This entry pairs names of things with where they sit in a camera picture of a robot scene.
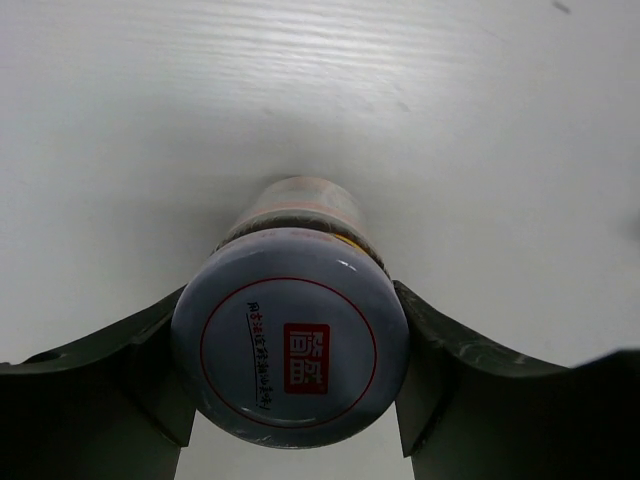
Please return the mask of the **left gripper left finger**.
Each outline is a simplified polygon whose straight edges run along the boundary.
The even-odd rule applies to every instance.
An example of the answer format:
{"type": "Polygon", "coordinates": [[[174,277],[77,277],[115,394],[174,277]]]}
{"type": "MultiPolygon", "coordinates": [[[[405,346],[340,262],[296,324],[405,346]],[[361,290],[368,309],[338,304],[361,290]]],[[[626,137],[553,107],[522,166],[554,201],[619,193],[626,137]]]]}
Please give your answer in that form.
{"type": "Polygon", "coordinates": [[[174,478],[195,417],[169,342],[179,296],[2,363],[2,478],[174,478]]]}

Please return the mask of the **sauce jar grey lid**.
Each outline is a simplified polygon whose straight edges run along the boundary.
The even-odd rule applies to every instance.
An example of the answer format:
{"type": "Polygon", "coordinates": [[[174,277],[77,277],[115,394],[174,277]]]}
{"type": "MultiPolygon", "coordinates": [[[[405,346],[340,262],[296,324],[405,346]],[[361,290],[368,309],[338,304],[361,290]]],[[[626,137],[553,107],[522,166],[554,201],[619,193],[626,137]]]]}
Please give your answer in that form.
{"type": "Polygon", "coordinates": [[[182,291],[173,357],[197,409],[270,448],[345,440],[394,402],[409,327],[354,198],[316,177],[267,187],[182,291]]]}

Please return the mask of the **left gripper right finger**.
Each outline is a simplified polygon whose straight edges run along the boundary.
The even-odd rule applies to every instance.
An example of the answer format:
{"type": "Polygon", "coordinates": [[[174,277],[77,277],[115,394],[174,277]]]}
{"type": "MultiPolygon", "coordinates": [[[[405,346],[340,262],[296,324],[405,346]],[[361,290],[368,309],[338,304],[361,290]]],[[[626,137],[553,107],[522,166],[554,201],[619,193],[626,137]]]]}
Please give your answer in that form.
{"type": "Polygon", "coordinates": [[[396,400],[418,479],[635,479],[639,353],[575,367],[507,348],[395,286],[411,333],[396,400]]]}

